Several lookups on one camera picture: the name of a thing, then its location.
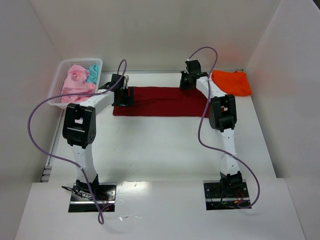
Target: teal cloth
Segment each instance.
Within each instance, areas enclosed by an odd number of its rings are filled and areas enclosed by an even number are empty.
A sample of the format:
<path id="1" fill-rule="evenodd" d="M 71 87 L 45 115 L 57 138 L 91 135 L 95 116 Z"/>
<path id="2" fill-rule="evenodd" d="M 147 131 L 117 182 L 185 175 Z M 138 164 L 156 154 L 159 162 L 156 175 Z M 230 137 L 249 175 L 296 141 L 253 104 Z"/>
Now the teal cloth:
<path id="1" fill-rule="evenodd" d="M 98 65 L 92 65 L 91 67 L 89 67 L 90 75 L 86 78 L 86 82 L 88 84 L 93 83 L 97 85 L 99 68 L 100 67 Z"/>

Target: dark red cloth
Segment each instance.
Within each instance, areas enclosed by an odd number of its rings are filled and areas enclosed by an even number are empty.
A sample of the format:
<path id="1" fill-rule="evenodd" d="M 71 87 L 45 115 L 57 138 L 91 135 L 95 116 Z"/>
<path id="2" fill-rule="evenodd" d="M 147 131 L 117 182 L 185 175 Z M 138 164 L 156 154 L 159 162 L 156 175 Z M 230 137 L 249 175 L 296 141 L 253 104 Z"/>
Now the dark red cloth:
<path id="1" fill-rule="evenodd" d="M 197 89 L 134 87 L 133 106 L 115 106 L 114 116 L 201 117 L 207 98 Z"/>

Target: white plastic basket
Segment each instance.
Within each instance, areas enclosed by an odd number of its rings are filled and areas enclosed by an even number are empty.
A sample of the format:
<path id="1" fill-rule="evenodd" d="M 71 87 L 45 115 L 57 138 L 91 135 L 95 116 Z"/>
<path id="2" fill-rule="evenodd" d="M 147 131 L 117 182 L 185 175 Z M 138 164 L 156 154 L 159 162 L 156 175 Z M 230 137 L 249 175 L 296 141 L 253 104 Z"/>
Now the white plastic basket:
<path id="1" fill-rule="evenodd" d="M 101 69 L 102 69 L 102 60 L 100 58 L 73 58 L 73 59 L 66 59 L 60 62 L 56 70 L 56 73 L 49 91 L 48 98 L 60 95 L 62 93 L 62 87 L 64 85 L 65 79 L 67 78 L 68 70 L 74 64 L 80 65 L 81 67 L 87 70 L 92 65 L 98 65 L 100 67 L 98 78 L 96 80 L 95 93 L 98 91 L 100 76 L 101 76 Z M 57 106 L 59 108 L 66 109 L 69 103 L 61 103 L 61 100 L 62 100 L 61 97 L 57 97 L 48 101 L 48 104 L 51 106 Z"/>

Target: white wall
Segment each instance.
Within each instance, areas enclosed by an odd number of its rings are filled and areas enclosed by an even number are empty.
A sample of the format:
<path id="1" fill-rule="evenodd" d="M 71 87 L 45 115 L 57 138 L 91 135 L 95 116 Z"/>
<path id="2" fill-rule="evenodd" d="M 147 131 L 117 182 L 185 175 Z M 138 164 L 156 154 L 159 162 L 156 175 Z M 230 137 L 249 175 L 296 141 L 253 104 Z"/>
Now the white wall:
<path id="1" fill-rule="evenodd" d="M 320 10 L 281 0 L 247 68 L 278 177 L 288 178 L 307 239 L 320 238 Z"/>
<path id="2" fill-rule="evenodd" d="M 27 120 L 48 94 L 60 57 L 28 0 L 0 1 L 0 238 L 15 239 L 32 182 L 46 157 L 31 143 Z M 44 106 L 32 130 L 49 149 L 60 111 Z"/>
<path id="3" fill-rule="evenodd" d="M 122 58 L 129 70 L 181 70 L 197 48 L 214 46 L 220 69 L 243 69 L 279 0 L 30 0 L 64 59 Z M 210 51 L 197 56 L 211 63 Z"/>

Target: table surface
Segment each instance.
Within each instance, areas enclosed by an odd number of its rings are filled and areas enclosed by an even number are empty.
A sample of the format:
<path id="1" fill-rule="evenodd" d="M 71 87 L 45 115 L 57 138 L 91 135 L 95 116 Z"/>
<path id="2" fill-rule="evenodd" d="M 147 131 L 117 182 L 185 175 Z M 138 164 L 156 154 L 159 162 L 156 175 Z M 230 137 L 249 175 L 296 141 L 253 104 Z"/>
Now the table surface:
<path id="1" fill-rule="evenodd" d="M 100 83 L 111 79 L 104 74 Z M 178 73 L 132 73 L 130 86 L 178 87 Z M 286 182 L 276 178 L 250 97 L 237 97 L 237 156 L 256 173 L 261 196 L 252 209 L 206 211 L 203 181 L 220 179 L 219 152 L 198 143 L 199 117 L 113 116 L 108 106 L 96 118 L 93 161 L 100 182 L 117 183 L 115 212 L 68 213 L 76 168 L 54 159 L 48 183 L 34 183 L 17 240 L 36 239 L 304 239 Z M 53 153 L 73 159 L 61 136 Z M 222 146 L 204 120 L 202 138 Z M 250 198 L 257 185 L 240 166 Z"/>

